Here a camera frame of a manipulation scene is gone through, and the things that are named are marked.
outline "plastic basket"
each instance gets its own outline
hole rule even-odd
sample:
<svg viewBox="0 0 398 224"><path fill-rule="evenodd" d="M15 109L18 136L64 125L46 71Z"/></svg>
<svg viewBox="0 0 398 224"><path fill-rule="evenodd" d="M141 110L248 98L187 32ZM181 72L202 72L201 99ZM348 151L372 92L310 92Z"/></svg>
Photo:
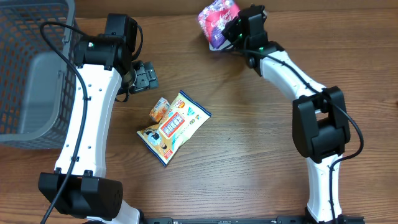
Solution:
<svg viewBox="0 0 398 224"><path fill-rule="evenodd" d="M77 26L73 0L0 1L0 144L62 148L75 99L75 74L44 42L44 21ZM50 40L73 60L78 37L47 26Z"/></svg>

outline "food package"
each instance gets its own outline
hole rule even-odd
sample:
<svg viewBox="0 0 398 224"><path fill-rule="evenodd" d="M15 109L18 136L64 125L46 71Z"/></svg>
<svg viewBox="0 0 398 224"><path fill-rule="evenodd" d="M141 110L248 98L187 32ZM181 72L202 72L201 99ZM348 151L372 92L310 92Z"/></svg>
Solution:
<svg viewBox="0 0 398 224"><path fill-rule="evenodd" d="M156 103L156 105L152 108L149 113L150 118L153 121L159 122L164 114L166 114L167 109L170 107L169 102L161 97L160 100Z"/></svg>
<svg viewBox="0 0 398 224"><path fill-rule="evenodd" d="M238 12L239 7L233 0L215 0L199 13L198 23L213 48L218 49L223 45L226 39L221 32Z"/></svg>
<svg viewBox="0 0 398 224"><path fill-rule="evenodd" d="M138 131L137 134L166 166L177 149L210 117L209 111L181 90L160 123Z"/></svg>

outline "table surface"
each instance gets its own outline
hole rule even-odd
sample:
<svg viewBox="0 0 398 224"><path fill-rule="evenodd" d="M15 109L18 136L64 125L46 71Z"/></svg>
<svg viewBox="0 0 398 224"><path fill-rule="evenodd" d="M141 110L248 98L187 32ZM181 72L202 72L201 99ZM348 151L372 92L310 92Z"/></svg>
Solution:
<svg viewBox="0 0 398 224"><path fill-rule="evenodd" d="M102 18L109 12L130 16L180 16L198 14L214 0L75 0L76 16L81 18ZM267 11L316 11L339 9L390 9L398 8L396 0L234 0L241 8L251 4L265 5Z"/></svg>
<svg viewBox="0 0 398 224"><path fill-rule="evenodd" d="M154 64L160 88L115 103L106 150L107 178L123 183L124 199L147 217L263 218L301 215L308 172L292 141L292 106L240 57L215 54L195 16L137 17L144 31L140 59ZM106 19L78 19L92 35ZM398 9L272 12L270 40L325 86L345 93L365 148L340 170L343 213L367 223L397 223ZM151 125L150 109L179 90L213 113L168 167L135 134ZM346 154L358 148L351 127ZM38 223L49 203L37 189L59 149L0 147L0 222ZM49 223L83 223L57 211Z"/></svg>

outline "black cable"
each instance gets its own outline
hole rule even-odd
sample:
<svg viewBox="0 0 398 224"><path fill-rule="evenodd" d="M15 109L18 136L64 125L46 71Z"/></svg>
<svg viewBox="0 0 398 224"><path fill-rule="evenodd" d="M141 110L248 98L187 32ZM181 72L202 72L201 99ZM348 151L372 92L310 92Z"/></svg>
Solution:
<svg viewBox="0 0 398 224"><path fill-rule="evenodd" d="M65 189L65 186L66 186L66 184L67 184L67 182L68 182L68 179L69 179L69 177L70 177L70 175L71 175L71 173L72 173L73 167L75 166L75 162L76 162L76 160L77 160L77 155L78 155L78 151L79 151L79 147L80 147L81 137L82 137L82 135L83 135L83 130L84 130L84 128L85 128L86 117L87 117L87 101L88 101L87 89L86 89L86 85L85 85L85 83L84 83L83 78L81 77L79 71L76 69L76 66L74 66L74 64L72 64L72 63L61 53L61 51L59 51L59 49L56 48L56 46L54 46L54 44L47 38L47 36L45 35L45 32L44 32L44 27L47 26L47 25L62 26L62 27L65 27L65 28L67 28L67 29L71 29L71 30L73 30L73 31L75 31L75 32L77 32L77 33L79 33L79 34L81 34L81 35L87 35L87 34L85 34L84 32L82 32L81 30L79 30L79 29L77 29L77 28L74 28L74 27L72 27L72 26L68 26L68 25L62 24L62 23L60 23L60 22L50 22L50 21L48 21L48 22L43 22L43 23L40 25L40 34L42 35L44 41L46 41L46 43L49 45L49 47L50 47L55 53L57 53L57 55L68 65L68 67L69 67L71 70L73 70L73 72L76 74L77 78L79 79L80 84L81 84L81 89L83 90L83 115L82 115L82 117L81 117L80 129L79 129L79 134L78 134L77 140L76 140L75 150L74 150L74 152L73 152L73 155L72 155L72 158L71 158L71 161L70 161L70 165L69 165L69 169L68 169L68 172L67 172L67 174L66 174L66 176L65 176L65 179L63 180L61 187L58 189L57 194L55 195L55 197L54 197L54 199L52 200L52 202L51 202L49 208L47 209L45 215L43 216L43 219L42 219L42 221L40 222L41 224L44 224L44 223L47 221L48 217L50 216L50 213L51 213L51 211L53 210L53 208L54 208L54 206L55 206L57 200L58 200L59 197L61 196L63 190Z"/></svg>
<svg viewBox="0 0 398 224"><path fill-rule="evenodd" d="M286 63L286 62L284 62L284 61L282 61L282 60L279 60L279 59L277 59L277 58L275 58L275 57L272 57L272 56L270 56L270 55L263 54L263 53L261 53L261 52L257 52L257 51L255 51L255 50L236 49L235 51L240 52L240 53L242 53L242 54L244 54L244 55L246 55L246 54L257 54L257 55L265 56L265 57L267 57L267 58L269 58L269 59L271 59L271 60L273 60L273 61L276 61L276 62L282 64L283 66L286 66L288 69L290 69L290 70L297 76L297 78L298 78L309 90L311 90L312 92L317 93L317 94L320 93L319 91L317 91L316 89L314 89L314 87L312 87L309 83L307 83L307 82L305 81L305 79L299 74L299 72L296 71L296 69L294 69L294 68L293 68L292 66L290 66L288 63ZM333 181L333 171L335 171L335 170L334 170L334 167L335 167L335 165L336 165L337 163L339 163L339 162L342 162L342 161L345 161L345 160L348 160L348 159L352 159L352 158L356 157L357 155L359 155L359 154L362 152L363 147L364 147L364 139L363 139L362 132L361 132L359 126L358 126L358 125L356 124L356 122L354 121L354 119L353 119L350 115L348 115L343 109L341 109L339 106L335 105L335 104L329 99L329 97L325 97L325 100L327 100L332 106L334 106L336 109L338 109L341 113L343 113L343 114L347 117L348 121L354 126L354 129L355 129L355 131L357 132L358 137L359 137L359 149L358 149L354 154L352 154L352 155L345 156L345 157L343 157L343 158L340 158L340 159L336 160L336 161L333 162L333 163L331 164L331 166L330 166L330 172L329 172L329 198L330 198L330 199L329 199L329 202L330 202L330 207L331 207L332 220L333 220L333 223L335 224L335 223L336 223L336 217L335 217L335 208L334 208L334 203L333 203L333 184L332 184L332 181Z"/></svg>
<svg viewBox="0 0 398 224"><path fill-rule="evenodd" d="M120 101L120 100L118 100L117 98L115 98L114 100L115 100L116 102L118 102L118 103L125 103L125 102L129 101L129 98L130 98L130 92L129 92L129 90L127 90L127 92L125 92L125 94L126 94L126 96L124 97L124 100Z"/></svg>
<svg viewBox="0 0 398 224"><path fill-rule="evenodd" d="M141 36L141 42L139 43L139 47L138 47L136 53L131 57L131 61L134 61L135 59L138 58L139 54L141 53L142 43L144 41L144 34L142 33L141 26L137 24L137 27L139 29L139 33L140 33L140 36Z"/></svg>

